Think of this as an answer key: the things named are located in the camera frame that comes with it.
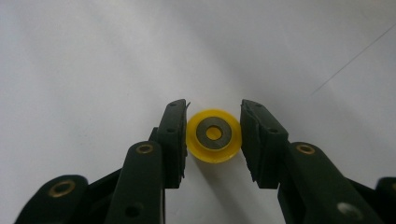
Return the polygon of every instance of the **white background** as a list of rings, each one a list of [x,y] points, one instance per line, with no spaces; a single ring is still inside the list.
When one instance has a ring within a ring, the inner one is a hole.
[[[119,169],[180,98],[262,103],[373,188],[395,176],[395,23],[394,0],[2,0],[0,223],[56,176]],[[167,223],[284,223],[241,152],[185,173]]]

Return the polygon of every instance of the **screw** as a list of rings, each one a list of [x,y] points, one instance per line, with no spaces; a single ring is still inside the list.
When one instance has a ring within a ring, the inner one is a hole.
[[[296,148],[301,153],[304,153],[306,155],[312,155],[315,153],[315,149],[308,145],[298,145]]]
[[[75,187],[76,183],[73,180],[63,180],[50,188],[49,196],[52,198],[63,197],[64,195],[69,194],[71,191],[73,191]]]
[[[153,150],[154,148],[152,147],[152,145],[142,145],[136,149],[136,152],[139,154],[148,154]]]
[[[350,203],[338,203],[337,208],[338,211],[340,211],[346,217],[350,217],[355,220],[363,219],[363,213],[361,210]]]

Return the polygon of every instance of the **plastic part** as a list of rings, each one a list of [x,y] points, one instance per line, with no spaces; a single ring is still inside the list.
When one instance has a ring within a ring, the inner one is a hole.
[[[199,131],[198,127],[202,127],[203,123],[207,128]],[[205,134],[204,143],[202,140],[203,133]],[[223,144],[224,139],[229,139],[226,144]],[[204,110],[195,114],[187,123],[186,144],[190,153],[201,161],[209,163],[224,162],[232,158],[242,146],[241,126],[232,115],[223,110]]]
[[[243,100],[242,151],[253,181],[261,189],[277,189],[279,164],[289,147],[289,134],[264,105]]]
[[[166,106],[157,133],[150,139],[163,148],[163,164],[166,167],[165,188],[178,189],[186,167],[186,100],[174,101]]]

